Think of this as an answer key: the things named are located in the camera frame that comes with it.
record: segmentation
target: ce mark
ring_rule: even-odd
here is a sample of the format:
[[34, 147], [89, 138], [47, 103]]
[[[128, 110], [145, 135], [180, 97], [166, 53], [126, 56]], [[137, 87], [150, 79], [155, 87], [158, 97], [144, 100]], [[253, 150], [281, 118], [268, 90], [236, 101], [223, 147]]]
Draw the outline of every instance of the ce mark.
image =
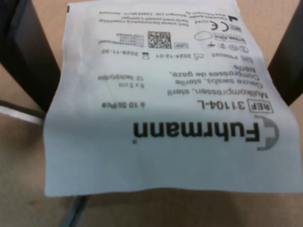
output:
[[[219, 28], [219, 25], [217, 23], [215, 23], [215, 22], [213, 22], [211, 20], [209, 22], [211, 22], [213, 24], [213, 28], [212, 28], [213, 31], [215, 31], [215, 30], [217, 30]], [[226, 28], [224, 30], [222, 30], [222, 31], [223, 32], [227, 32], [229, 30], [229, 26], [226, 23], [224, 23], [224, 22], [221, 22], [221, 24], [224, 24], [226, 26]]]

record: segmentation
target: fuhrmann logo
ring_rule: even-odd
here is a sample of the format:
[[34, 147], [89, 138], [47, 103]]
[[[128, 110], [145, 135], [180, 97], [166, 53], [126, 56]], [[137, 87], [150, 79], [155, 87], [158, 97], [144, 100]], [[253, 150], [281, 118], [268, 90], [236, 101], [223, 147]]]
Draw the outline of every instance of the fuhrmann logo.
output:
[[163, 137], [194, 137], [194, 138], [223, 138], [230, 141], [231, 137], [243, 137], [246, 142], [260, 142], [260, 128], [273, 128], [274, 137], [265, 138], [265, 146], [258, 147], [258, 151], [269, 150], [275, 146], [279, 139], [278, 126], [264, 116], [255, 116], [263, 120], [264, 126], [253, 122], [251, 128], [246, 129], [241, 122], [143, 122], [134, 123], [134, 136], [137, 138], [163, 138]]

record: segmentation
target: cardboard surface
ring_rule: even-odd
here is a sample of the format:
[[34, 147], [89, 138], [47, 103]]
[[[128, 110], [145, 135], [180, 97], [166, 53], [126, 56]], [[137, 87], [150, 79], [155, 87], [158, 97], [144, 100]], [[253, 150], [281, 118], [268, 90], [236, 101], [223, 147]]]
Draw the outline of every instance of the cardboard surface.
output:
[[[62, 37], [68, 0], [33, 0], [56, 60], [62, 64]], [[270, 63], [299, 0], [238, 0], [247, 27]], [[39, 107], [0, 66], [0, 99]], [[291, 106], [300, 123], [303, 96]], [[0, 225], [56, 227], [71, 201], [44, 196], [42, 130], [0, 115]], [[303, 226], [302, 194], [244, 194], [159, 189], [93, 196], [83, 227], [96, 226]]]

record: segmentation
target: white label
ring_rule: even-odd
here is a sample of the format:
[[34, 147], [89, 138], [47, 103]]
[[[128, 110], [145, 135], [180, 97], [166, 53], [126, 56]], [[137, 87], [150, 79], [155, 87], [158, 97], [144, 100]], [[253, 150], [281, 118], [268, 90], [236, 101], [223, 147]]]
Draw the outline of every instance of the white label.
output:
[[296, 120], [233, 0], [70, 4], [46, 194], [300, 192]]

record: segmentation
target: qr code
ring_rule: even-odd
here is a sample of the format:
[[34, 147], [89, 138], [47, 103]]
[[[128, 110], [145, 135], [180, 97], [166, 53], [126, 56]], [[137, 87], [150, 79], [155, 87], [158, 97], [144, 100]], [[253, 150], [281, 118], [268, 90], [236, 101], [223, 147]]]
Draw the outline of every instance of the qr code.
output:
[[148, 47], [171, 49], [170, 32], [148, 32]]

